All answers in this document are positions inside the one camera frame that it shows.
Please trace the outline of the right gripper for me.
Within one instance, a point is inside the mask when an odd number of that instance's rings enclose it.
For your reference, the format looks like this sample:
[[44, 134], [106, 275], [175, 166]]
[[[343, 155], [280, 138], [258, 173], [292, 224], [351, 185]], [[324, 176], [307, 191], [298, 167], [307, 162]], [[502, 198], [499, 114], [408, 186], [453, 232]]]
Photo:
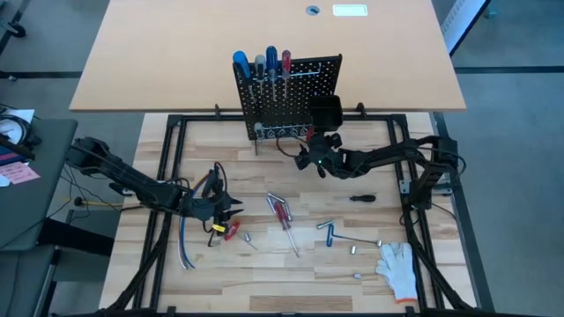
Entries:
[[329, 147], [320, 146], [319, 133], [315, 133], [311, 140], [307, 142], [308, 159], [316, 166], [318, 175], [322, 179], [326, 177], [327, 173], [339, 179], [352, 178], [353, 170], [348, 161], [353, 152], [344, 149], [336, 151], [331, 149], [337, 149], [343, 144], [338, 133], [327, 136], [327, 142]]

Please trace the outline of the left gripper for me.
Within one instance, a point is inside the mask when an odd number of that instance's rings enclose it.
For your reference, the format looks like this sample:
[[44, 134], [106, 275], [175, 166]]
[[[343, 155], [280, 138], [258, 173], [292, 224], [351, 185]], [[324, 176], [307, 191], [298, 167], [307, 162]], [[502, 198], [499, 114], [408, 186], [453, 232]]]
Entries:
[[[194, 198], [193, 194], [193, 191], [186, 191], [182, 194], [180, 200], [181, 217], [192, 217], [201, 221], [207, 221], [223, 212], [224, 206], [231, 207], [232, 205], [242, 204], [241, 201], [234, 198], [225, 199], [226, 192], [223, 190], [207, 198]], [[240, 212], [243, 212], [243, 209], [223, 212], [223, 220], [229, 221], [232, 216]]]

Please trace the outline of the large red clear screwdriver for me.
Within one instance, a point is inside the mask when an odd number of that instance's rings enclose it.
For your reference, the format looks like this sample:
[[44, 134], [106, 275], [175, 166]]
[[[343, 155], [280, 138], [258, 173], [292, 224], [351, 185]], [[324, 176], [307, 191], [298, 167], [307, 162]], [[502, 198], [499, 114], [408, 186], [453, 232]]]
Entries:
[[276, 214], [277, 214], [278, 221], [279, 221], [280, 224], [282, 225], [283, 230], [286, 232], [286, 235], [287, 235], [287, 237], [288, 237], [288, 239], [289, 239], [290, 245], [291, 245], [291, 247], [292, 247], [292, 249], [293, 249], [295, 255], [296, 255], [297, 257], [300, 257], [298, 248], [296, 247], [295, 242], [294, 242], [294, 239], [293, 239], [293, 236], [292, 236], [292, 234], [291, 234], [291, 226], [290, 226], [290, 224], [289, 224], [289, 220], [288, 220], [288, 217], [287, 217], [286, 209], [284, 208], [284, 206], [283, 206], [282, 204], [280, 204], [280, 203], [275, 203], [275, 204], [274, 204], [274, 210], [275, 210], [275, 212], [276, 212]]

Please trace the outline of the small red clear screwdriver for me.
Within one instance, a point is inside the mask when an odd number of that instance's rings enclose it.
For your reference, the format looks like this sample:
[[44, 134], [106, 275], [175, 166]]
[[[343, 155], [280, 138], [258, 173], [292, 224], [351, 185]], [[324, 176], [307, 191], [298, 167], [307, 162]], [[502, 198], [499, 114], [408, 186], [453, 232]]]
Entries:
[[284, 98], [287, 97], [287, 86], [291, 76], [291, 52], [289, 50], [284, 50], [282, 52], [282, 75], [281, 77], [284, 80]]

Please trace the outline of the blue clear handle screwdriver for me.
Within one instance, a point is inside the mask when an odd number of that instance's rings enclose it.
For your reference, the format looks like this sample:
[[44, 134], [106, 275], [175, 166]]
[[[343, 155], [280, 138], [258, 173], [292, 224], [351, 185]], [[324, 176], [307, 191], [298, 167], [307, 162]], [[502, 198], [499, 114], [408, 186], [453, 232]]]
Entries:
[[276, 82], [278, 79], [278, 51], [274, 46], [266, 49], [266, 69], [271, 82], [272, 100], [276, 101]]

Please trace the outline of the grey handle screwdriver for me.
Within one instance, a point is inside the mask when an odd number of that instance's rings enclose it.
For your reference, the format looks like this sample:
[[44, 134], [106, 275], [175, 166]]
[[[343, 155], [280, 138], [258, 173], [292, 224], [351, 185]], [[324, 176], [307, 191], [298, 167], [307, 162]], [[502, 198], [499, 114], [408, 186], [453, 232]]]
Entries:
[[259, 84], [260, 93], [263, 93], [263, 82], [265, 80], [266, 57], [257, 55], [255, 58], [256, 81]]

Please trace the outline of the black plastic bin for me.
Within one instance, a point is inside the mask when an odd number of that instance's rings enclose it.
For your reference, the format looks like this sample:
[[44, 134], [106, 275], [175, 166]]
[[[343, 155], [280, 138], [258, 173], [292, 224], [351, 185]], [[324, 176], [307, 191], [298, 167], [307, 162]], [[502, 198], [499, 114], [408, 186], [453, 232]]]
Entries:
[[337, 95], [314, 96], [309, 101], [314, 132], [337, 131], [343, 124], [343, 108]]

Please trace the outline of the black metal pegboard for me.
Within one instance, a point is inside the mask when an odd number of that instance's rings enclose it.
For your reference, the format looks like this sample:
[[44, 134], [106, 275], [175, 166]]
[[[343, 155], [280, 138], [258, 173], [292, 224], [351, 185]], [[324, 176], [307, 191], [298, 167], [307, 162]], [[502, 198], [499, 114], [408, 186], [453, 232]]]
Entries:
[[254, 131], [256, 122], [263, 124], [265, 134], [263, 141], [288, 137], [305, 138], [308, 129], [312, 126], [310, 99], [314, 96], [332, 95], [336, 91], [342, 62], [341, 55], [293, 59], [291, 62], [286, 98], [284, 98], [284, 80], [281, 77], [282, 68], [278, 67], [276, 101], [272, 100], [268, 74], [265, 73], [263, 93], [260, 93], [255, 65], [249, 63], [256, 104], [252, 102], [248, 88], [241, 82], [233, 64], [234, 81], [247, 136], [254, 143], [258, 143]]

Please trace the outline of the silver mounting plate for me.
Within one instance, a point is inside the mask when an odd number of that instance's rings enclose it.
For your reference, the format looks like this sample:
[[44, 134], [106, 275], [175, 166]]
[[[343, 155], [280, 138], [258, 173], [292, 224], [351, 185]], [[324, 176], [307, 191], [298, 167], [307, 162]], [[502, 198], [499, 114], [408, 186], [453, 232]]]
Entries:
[[[408, 194], [410, 181], [399, 181], [399, 189], [401, 194]], [[453, 194], [453, 187], [449, 181], [439, 181], [432, 189], [433, 195], [449, 196]]]

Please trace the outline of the large beige table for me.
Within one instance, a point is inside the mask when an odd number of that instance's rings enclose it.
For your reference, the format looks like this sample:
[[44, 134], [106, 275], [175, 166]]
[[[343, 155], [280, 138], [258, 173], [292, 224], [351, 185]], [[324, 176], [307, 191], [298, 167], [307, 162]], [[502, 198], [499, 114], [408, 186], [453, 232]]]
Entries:
[[[368, 15], [336, 17], [333, 4], [365, 4]], [[254, 59], [269, 46], [342, 55], [346, 108], [465, 109], [431, 0], [110, 0], [70, 107], [236, 109], [233, 53]]]

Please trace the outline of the grey desk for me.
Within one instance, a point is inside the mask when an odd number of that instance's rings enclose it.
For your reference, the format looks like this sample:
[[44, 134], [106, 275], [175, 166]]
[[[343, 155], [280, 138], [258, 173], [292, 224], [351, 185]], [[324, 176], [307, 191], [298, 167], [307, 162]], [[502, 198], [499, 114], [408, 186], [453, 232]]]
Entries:
[[72, 119], [32, 123], [41, 142], [33, 147], [35, 159], [29, 166], [39, 177], [0, 188], [0, 252], [25, 251], [36, 245], [77, 126]]

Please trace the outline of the pink paper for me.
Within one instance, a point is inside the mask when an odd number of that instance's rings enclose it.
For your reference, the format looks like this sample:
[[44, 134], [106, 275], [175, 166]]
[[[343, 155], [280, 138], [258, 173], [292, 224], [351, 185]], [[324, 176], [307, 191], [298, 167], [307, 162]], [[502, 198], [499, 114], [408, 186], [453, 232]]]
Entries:
[[39, 179], [37, 174], [28, 163], [15, 162], [9, 165], [0, 166], [0, 188], [8, 187], [11, 184]]

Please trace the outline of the white paper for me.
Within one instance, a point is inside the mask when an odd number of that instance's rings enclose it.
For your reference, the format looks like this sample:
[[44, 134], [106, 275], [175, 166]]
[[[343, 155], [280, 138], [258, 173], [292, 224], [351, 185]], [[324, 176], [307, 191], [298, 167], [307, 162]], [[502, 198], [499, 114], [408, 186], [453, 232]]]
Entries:
[[37, 137], [32, 129], [33, 110], [0, 107], [0, 136], [13, 144], [33, 147]]

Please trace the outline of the black caster wheel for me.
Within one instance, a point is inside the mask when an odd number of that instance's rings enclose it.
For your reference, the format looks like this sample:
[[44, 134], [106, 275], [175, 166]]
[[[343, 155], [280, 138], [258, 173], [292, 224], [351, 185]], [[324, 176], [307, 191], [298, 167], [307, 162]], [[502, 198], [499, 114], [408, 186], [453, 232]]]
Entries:
[[17, 22], [10, 22], [0, 19], [0, 27], [3, 28], [9, 35], [16, 38], [26, 37], [26, 29]]

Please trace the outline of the black aluminium frame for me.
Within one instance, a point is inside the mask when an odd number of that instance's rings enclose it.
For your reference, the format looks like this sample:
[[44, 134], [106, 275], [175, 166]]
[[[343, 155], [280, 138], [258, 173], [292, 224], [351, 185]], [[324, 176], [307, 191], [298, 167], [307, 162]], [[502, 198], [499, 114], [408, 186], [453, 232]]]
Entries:
[[[243, 122], [240, 114], [168, 114], [162, 115], [160, 119], [165, 122], [166, 130], [156, 181], [179, 181], [178, 177], [182, 169], [185, 140], [188, 135], [189, 124], [192, 122]], [[442, 273], [436, 266], [434, 254], [426, 249], [431, 241], [428, 237], [422, 243], [415, 240], [415, 231], [412, 221], [404, 219], [405, 234], [418, 261], [414, 268], [416, 270], [416, 285], [420, 294], [425, 292], [424, 281], [420, 273], [421, 268], [426, 268], [431, 278], [432, 291], [441, 293], [443, 297], [452, 304], [452, 308], [446, 309], [441, 306], [430, 307], [426, 302], [417, 305], [408, 305], [400, 313], [377, 311], [374, 313], [360, 311], [357, 313], [338, 313], [322, 310], [316, 313], [304, 313], [298, 311], [265, 311], [261, 313], [244, 313], [229, 309], [225, 313], [218, 313], [209, 308], [194, 313], [181, 312], [176, 305], [170, 305], [166, 311], [161, 312], [158, 308], [162, 293], [162, 283], [166, 272], [166, 253], [169, 242], [172, 217], [163, 211], [150, 211], [150, 219], [147, 223], [148, 233], [153, 233], [158, 213], [163, 213], [164, 218], [161, 225], [159, 237], [149, 235], [144, 240], [144, 249], [141, 254], [141, 262], [136, 275], [120, 296], [106, 308], [101, 308], [93, 313], [72, 314], [66, 317], [537, 317], [533, 315], [496, 313], [483, 310], [479, 307], [471, 307], [456, 294], [448, 284]]]

